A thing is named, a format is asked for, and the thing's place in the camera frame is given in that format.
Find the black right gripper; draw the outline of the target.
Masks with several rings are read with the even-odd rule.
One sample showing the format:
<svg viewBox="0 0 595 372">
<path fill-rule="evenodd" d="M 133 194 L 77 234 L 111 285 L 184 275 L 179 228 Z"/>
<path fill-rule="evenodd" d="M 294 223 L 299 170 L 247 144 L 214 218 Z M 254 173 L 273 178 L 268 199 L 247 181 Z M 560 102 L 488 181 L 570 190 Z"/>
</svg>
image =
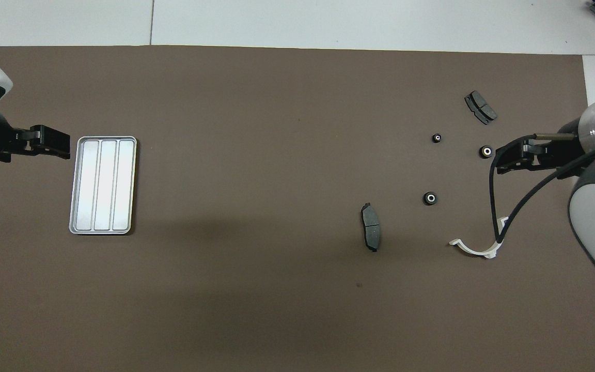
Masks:
<svg viewBox="0 0 595 372">
<path fill-rule="evenodd" d="M 529 171 L 559 170 L 586 153 L 579 139 L 579 126 L 580 118 L 577 118 L 560 127 L 555 136 L 547 139 L 529 139 L 529 136 L 523 136 L 498 148 L 496 174 L 524 169 L 529 161 Z"/>
</svg>

